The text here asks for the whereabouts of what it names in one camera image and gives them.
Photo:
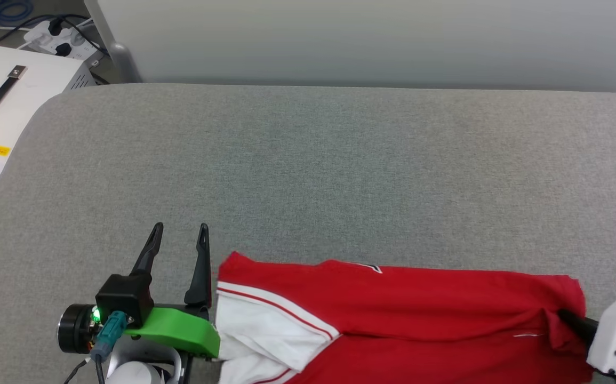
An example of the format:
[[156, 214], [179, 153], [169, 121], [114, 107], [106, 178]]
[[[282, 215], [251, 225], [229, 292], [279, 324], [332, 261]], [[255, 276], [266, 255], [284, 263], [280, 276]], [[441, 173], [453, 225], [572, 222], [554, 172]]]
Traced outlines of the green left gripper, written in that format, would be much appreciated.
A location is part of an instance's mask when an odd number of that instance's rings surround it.
[[[151, 274], [155, 257], [161, 249], [164, 224], [154, 224], [130, 275]], [[196, 241], [196, 265], [184, 302], [195, 308], [212, 306], [212, 257], [210, 231], [202, 223]], [[176, 308], [154, 308], [140, 328], [127, 328], [125, 335], [139, 336], [159, 345], [173, 347], [197, 357], [217, 359], [220, 335], [210, 321]]]

